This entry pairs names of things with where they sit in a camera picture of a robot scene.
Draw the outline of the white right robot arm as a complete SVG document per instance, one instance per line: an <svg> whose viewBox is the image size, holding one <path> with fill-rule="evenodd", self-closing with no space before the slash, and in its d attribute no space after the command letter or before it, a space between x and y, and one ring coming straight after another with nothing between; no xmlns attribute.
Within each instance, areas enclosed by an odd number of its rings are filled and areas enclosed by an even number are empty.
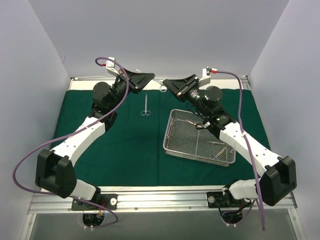
<svg viewBox="0 0 320 240"><path fill-rule="evenodd" d="M295 161L254 139L244 130L242 120L232 117L221 104L222 90L212 85L201 91L200 82L193 74L182 79L165 79L163 84L178 101L188 101L195 107L205 129L252 165L254 179L234 180L225 185L223 203L232 207L243 199L257 199L261 204L276 205L297 187Z"/></svg>

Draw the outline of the green surgical drape cloth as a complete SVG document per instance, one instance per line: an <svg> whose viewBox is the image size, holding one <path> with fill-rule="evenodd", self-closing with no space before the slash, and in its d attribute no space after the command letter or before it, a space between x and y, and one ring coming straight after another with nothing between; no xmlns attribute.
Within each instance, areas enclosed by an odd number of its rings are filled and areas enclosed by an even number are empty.
<svg viewBox="0 0 320 240"><path fill-rule="evenodd" d="M150 116L142 116L147 93ZM54 138L74 132L92 107L92 90L65 93ZM74 167L77 179L96 186L203 186L226 185L253 179L253 169L240 154L228 167L167 155L163 140L172 109L189 110L169 92L130 93L116 111L115 123L81 155ZM244 129L267 149L270 144L254 97L242 92Z"/></svg>

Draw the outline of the silver surgical scissors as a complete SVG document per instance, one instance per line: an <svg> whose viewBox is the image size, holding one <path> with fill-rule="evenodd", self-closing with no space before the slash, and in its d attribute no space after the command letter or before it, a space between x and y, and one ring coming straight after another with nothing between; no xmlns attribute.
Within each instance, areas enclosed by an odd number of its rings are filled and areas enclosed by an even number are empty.
<svg viewBox="0 0 320 240"><path fill-rule="evenodd" d="M148 109L148 94L145 94L145 98L144 98L144 108L143 110L140 112L140 114L142 116L149 116L151 114L151 111Z"/></svg>

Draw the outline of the silver surgical clamp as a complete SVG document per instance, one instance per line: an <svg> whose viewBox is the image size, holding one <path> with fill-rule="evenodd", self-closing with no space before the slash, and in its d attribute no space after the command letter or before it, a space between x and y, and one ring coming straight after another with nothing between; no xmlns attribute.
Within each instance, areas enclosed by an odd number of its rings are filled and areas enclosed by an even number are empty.
<svg viewBox="0 0 320 240"><path fill-rule="evenodd" d="M203 128L203 125L201 123L195 123L195 122L191 122L189 120L185 120L187 123L195 126L196 129L202 129Z"/></svg>

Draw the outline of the metal mesh instrument tray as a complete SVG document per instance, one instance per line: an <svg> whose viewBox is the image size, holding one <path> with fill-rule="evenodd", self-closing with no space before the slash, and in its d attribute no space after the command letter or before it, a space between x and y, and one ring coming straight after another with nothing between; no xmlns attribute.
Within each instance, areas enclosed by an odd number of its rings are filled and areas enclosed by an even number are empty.
<svg viewBox="0 0 320 240"><path fill-rule="evenodd" d="M214 145L207 141L223 142L217 139L207 129L196 129L186 122L202 123L202 119L190 111L172 109L163 139L163 149L167 155L228 167L236 161L236 151L230 145ZM226 152L219 157L213 157L224 147Z"/></svg>

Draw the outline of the silver surgical tweezers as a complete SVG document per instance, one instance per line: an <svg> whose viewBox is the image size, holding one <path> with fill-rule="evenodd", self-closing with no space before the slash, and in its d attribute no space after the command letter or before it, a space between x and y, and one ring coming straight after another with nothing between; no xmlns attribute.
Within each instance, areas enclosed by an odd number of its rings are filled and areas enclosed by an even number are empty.
<svg viewBox="0 0 320 240"><path fill-rule="evenodd" d="M227 143L225 143L225 142L218 142L218 141L207 141L207 143L213 144L213 145L221 145L221 146L227 145Z"/></svg>

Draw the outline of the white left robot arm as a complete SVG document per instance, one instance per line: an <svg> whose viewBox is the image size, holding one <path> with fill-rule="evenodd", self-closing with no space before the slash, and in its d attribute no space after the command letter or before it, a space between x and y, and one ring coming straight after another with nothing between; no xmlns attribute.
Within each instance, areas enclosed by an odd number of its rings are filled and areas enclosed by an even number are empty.
<svg viewBox="0 0 320 240"><path fill-rule="evenodd" d="M104 81L93 87L92 110L74 134L51 150L43 149L37 156L35 184L61 198L83 199L95 210L101 203L101 190L77 179L74 167L80 156L114 124L116 107L126 93L138 94L155 78L153 73L118 72L113 85Z"/></svg>

